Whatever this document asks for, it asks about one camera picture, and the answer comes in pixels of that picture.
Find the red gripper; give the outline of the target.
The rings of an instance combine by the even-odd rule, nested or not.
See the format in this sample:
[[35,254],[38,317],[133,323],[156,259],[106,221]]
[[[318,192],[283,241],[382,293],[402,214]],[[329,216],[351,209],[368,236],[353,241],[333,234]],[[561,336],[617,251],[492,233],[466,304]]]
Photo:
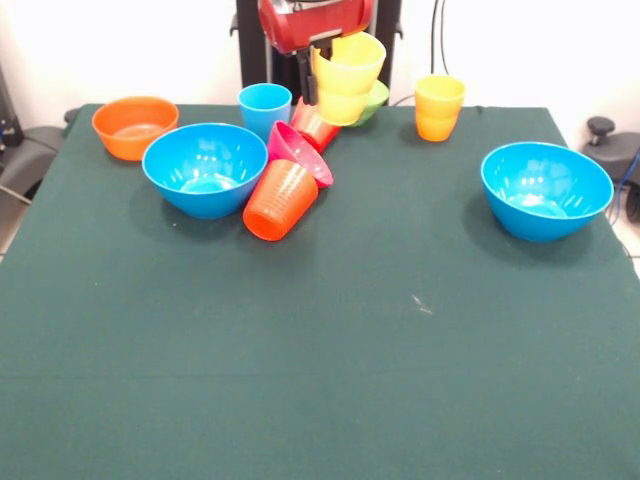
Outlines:
[[318,102],[311,45],[321,43],[321,56],[331,59],[333,38],[365,30],[372,18],[372,1],[257,2],[260,24],[270,44],[282,54],[298,52],[301,94],[306,105]]

